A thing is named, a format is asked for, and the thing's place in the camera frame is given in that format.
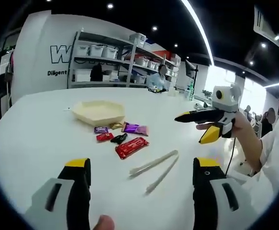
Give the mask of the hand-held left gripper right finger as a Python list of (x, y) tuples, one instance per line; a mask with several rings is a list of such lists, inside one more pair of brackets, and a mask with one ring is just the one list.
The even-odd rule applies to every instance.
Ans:
[(195, 230), (246, 230), (257, 219), (249, 194), (214, 159), (193, 160)]

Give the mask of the person's left hand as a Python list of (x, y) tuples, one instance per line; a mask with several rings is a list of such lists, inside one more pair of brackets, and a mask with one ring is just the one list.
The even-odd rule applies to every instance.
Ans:
[(100, 215), (98, 223), (93, 230), (114, 230), (115, 224), (113, 219), (108, 215)]

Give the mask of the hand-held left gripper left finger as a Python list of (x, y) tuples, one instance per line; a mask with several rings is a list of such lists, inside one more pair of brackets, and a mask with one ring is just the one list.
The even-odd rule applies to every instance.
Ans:
[(90, 159), (71, 160), (32, 195), (24, 219), (34, 230), (89, 230), (90, 186)]

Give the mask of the person's right hand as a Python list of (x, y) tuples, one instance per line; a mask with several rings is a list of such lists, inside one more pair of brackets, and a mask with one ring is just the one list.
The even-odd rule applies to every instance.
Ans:
[[(206, 130), (211, 125), (212, 125), (212, 123), (198, 124), (198, 125), (196, 125), (196, 128), (198, 130)], [(250, 122), (244, 116), (244, 114), (241, 112), (237, 112), (235, 114), (235, 123), (231, 130), (232, 131), (231, 137), (237, 138), (237, 137), (241, 136), (244, 132), (246, 132), (246, 134), (247, 134), (248, 130), (254, 131)]]

